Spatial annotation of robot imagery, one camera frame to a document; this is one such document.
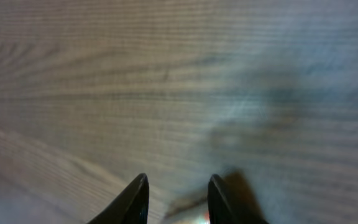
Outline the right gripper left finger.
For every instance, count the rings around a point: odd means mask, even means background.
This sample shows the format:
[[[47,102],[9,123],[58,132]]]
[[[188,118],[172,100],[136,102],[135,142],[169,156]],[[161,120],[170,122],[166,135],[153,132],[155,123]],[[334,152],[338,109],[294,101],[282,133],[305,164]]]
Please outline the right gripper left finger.
[[[141,173],[88,224],[147,224],[148,211],[149,181]]]

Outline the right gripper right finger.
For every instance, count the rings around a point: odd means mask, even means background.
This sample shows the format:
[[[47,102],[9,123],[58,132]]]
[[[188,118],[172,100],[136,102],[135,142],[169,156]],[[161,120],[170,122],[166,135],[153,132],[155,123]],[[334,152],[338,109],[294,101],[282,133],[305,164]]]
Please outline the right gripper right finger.
[[[207,201],[210,224],[268,224],[241,202],[217,174],[209,180]]]

